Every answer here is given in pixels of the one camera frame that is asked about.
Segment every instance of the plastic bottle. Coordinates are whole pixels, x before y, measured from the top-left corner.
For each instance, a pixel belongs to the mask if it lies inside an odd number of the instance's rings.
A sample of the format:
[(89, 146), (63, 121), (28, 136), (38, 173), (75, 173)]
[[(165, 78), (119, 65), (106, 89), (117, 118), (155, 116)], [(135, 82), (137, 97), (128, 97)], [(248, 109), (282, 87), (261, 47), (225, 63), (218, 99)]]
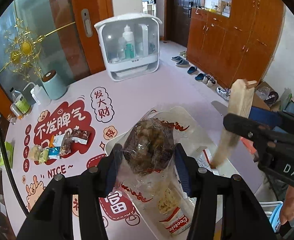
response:
[(21, 92), (15, 90), (14, 88), (10, 89), (10, 93), (11, 93), (12, 100), (13, 100), (14, 104), (19, 108), (19, 110), (23, 114), (29, 114), (31, 111), (31, 106), (27, 102), (27, 100), (25, 99), (23, 94)]
[(118, 39), (117, 56), (118, 56), (119, 60), (123, 60), (126, 58), (125, 48), (126, 48), (126, 40), (124, 39), (124, 37), (121, 37)]
[(24, 90), (29, 85), (34, 85), (34, 87), (30, 90), (30, 93), (38, 105), (42, 105), (45, 107), (50, 104), (51, 99), (49, 98), (47, 92), (45, 91), (45, 89), (42, 86), (39, 86), (33, 82), (30, 82), (25, 86)]
[(124, 28), (124, 33), (122, 34), (122, 37), (126, 41), (126, 49), (125, 49), (126, 58), (134, 58), (135, 57), (135, 38), (134, 38), (133, 32), (131, 31), (128, 25), (126, 25), (126, 27)]

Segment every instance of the slipper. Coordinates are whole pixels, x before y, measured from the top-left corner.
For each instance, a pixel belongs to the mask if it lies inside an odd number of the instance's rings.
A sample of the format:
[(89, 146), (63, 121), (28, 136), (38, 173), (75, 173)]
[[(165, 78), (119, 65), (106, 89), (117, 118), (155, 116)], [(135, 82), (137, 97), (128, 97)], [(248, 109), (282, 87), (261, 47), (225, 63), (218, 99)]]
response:
[(192, 66), (192, 67), (190, 67), (190, 68), (188, 69), (187, 73), (188, 73), (188, 74), (192, 74), (192, 73), (194, 73), (194, 72), (196, 72), (196, 71), (197, 71), (197, 68), (196, 68), (195, 66)]
[(186, 67), (189, 65), (189, 62), (186, 61), (185, 59), (182, 59), (181, 61), (179, 61), (178, 63), (176, 63), (176, 66), (178, 67)]
[(200, 74), (198, 74), (198, 75), (195, 77), (195, 79), (196, 79), (197, 81), (201, 81), (201, 80), (204, 79), (205, 76), (206, 76), (206, 74), (204, 74), (204, 73), (200, 73)]
[(176, 57), (172, 57), (171, 60), (179, 62), (181, 61), (183, 58), (181, 56), (176, 56)]

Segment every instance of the shoe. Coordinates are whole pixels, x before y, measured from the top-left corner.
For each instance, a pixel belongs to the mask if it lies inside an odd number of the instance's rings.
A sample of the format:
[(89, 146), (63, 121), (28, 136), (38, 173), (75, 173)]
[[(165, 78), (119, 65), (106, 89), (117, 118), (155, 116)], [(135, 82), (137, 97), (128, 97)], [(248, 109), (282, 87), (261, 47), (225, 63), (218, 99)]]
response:
[(188, 69), (187, 73), (188, 73), (188, 74), (192, 74), (192, 73), (194, 73), (194, 72), (196, 72), (196, 71), (197, 71), (197, 67), (192, 66), (192, 67), (190, 67), (190, 68)]
[(186, 67), (186, 66), (189, 66), (189, 62), (186, 61), (185, 59), (182, 59), (176, 63), (176, 66), (177, 67)]
[(217, 81), (215, 80), (215, 78), (211, 77), (209, 80), (208, 80), (208, 83), (207, 83), (207, 86), (209, 88), (211, 88), (212, 86), (215, 86), (217, 84)]
[(231, 90), (228, 88), (221, 89), (221, 88), (216, 88), (216, 92), (218, 95), (220, 95), (225, 101), (229, 101), (229, 97), (231, 94)]
[(181, 61), (183, 58), (181, 56), (176, 56), (176, 57), (172, 57), (171, 60), (179, 62)]
[(207, 84), (210, 78), (211, 78), (211, 75), (207, 74), (203, 79), (203, 83)]
[(206, 76), (206, 74), (204, 74), (204, 73), (200, 73), (200, 74), (198, 74), (198, 75), (195, 77), (195, 79), (196, 79), (197, 81), (202, 81), (202, 80), (204, 79), (205, 76)]

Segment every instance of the white tray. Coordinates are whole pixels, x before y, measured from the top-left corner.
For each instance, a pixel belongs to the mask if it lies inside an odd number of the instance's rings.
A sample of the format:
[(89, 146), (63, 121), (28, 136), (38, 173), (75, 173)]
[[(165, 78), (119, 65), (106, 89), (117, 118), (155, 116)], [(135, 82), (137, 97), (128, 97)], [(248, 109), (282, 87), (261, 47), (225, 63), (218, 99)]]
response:
[[(197, 157), (201, 154), (202, 150), (208, 148), (212, 154), (215, 153), (217, 146), (209, 138), (206, 131), (200, 127), (197, 122), (190, 116), (190, 114), (182, 107), (176, 106), (170, 110), (171, 113), (177, 114), (176, 121), (184, 126), (190, 126), (188, 129), (189, 134), (188, 138), (181, 138), (179, 143), (182, 144), (187, 156)], [(126, 133), (123, 133), (106, 144), (105, 152), (107, 155), (111, 153), (114, 145), (125, 136)], [(234, 166), (230, 163), (229, 160), (226, 160), (223, 165), (218, 168), (218, 173), (222, 176), (230, 178), (233, 174), (239, 174)], [(158, 240), (167, 240), (170, 237), (170, 233), (157, 221), (153, 219), (153, 212), (148, 212), (145, 209), (138, 208), (135, 203), (133, 203), (137, 211), (140, 213), (141, 217), (155, 235)], [(217, 197), (217, 213), (216, 213), (216, 222), (218, 222), (223, 217), (223, 198), (221, 195)], [(173, 236), (174, 240), (185, 240), (187, 238), (189, 228), (183, 231), (177, 236)]]

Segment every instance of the wooden cabinet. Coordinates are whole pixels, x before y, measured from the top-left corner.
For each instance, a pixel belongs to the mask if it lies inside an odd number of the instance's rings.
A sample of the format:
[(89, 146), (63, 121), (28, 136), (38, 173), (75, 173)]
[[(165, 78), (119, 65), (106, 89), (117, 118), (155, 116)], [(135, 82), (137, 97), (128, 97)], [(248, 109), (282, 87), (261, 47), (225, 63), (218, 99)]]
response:
[(205, 68), (206, 72), (215, 75), (216, 60), (220, 54), (226, 30), (218, 25), (207, 22), (205, 37), (201, 53), (199, 54), (199, 64)]
[(191, 19), (187, 47), (187, 57), (189, 60), (198, 62), (199, 53), (203, 45), (205, 30), (206, 21), (194, 18)]
[(250, 42), (272, 54), (282, 24), (284, 4), (281, 0), (257, 0)]
[(231, 0), (230, 24), (242, 31), (250, 31), (255, 17), (257, 0)]
[(264, 50), (249, 42), (245, 47), (244, 56), (232, 82), (235, 82), (237, 79), (260, 81), (269, 60), (270, 55), (267, 55)]
[(235, 35), (227, 31), (221, 53), (217, 59), (215, 77), (224, 87), (230, 87), (241, 59), (246, 51), (248, 35)]

